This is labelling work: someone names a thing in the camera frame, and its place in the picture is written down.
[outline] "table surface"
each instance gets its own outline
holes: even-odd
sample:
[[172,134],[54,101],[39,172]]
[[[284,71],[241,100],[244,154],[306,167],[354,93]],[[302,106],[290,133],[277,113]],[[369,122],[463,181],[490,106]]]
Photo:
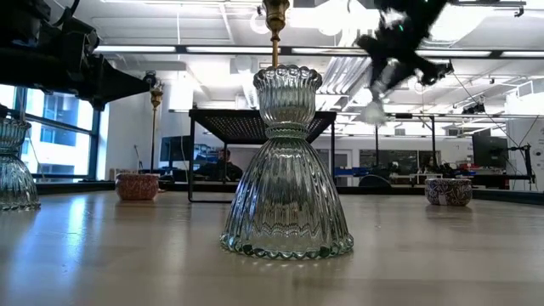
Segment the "table surface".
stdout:
[[[231,194],[200,194],[230,199]],[[230,206],[169,192],[42,197],[0,213],[0,305],[542,305],[544,207],[342,196],[354,252],[271,261],[224,252]]]

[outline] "brass rod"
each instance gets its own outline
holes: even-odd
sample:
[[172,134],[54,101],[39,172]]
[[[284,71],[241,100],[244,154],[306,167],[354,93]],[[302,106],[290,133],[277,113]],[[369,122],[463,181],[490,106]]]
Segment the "brass rod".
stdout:
[[273,39],[272,40],[272,66],[277,67],[279,62],[279,55],[278,55],[278,40]]
[[153,174],[153,160],[155,160],[155,119],[156,119],[156,107],[153,107],[153,132],[151,136],[151,162],[150,173]]

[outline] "black table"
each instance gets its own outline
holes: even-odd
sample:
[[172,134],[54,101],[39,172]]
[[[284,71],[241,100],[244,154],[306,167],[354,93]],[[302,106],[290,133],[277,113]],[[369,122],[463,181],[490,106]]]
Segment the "black table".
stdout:
[[[190,152],[195,150],[195,122],[198,122],[215,137],[223,141],[224,150],[228,145],[263,145],[266,137],[266,124],[258,110],[189,110],[190,117]],[[314,119],[308,125],[306,140],[312,143],[329,126],[331,126],[331,152],[334,156],[334,121],[337,118],[335,111],[316,111]],[[230,203],[230,201],[204,201],[193,199],[193,166],[194,154],[189,159],[189,192],[190,202],[198,203]],[[334,158],[331,159],[331,175],[334,177]]]

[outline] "red patterned bowl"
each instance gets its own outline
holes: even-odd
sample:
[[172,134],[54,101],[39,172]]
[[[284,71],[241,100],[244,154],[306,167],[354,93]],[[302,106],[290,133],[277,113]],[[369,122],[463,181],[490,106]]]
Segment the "red patterned bowl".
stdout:
[[116,192],[121,200],[153,200],[158,191],[159,178],[156,175],[117,174]]

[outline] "fluorescent light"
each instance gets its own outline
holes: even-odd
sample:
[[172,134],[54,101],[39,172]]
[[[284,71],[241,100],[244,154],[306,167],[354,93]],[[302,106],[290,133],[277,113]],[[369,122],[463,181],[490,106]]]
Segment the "fluorescent light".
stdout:
[[359,48],[293,48],[294,54],[368,55]]
[[503,52],[501,57],[544,57],[542,51],[506,51]]
[[101,0],[103,3],[139,3],[139,4],[183,4],[183,5],[229,5],[234,4],[243,4],[243,5],[254,5],[260,4],[259,0],[230,0],[230,1],[221,1],[221,0]]
[[187,47],[188,53],[201,54],[272,54],[272,47]]
[[98,53],[175,53],[173,46],[98,46]]
[[419,50],[416,53],[420,56],[450,58],[450,57],[481,57],[490,56],[491,51],[471,51],[471,50]]

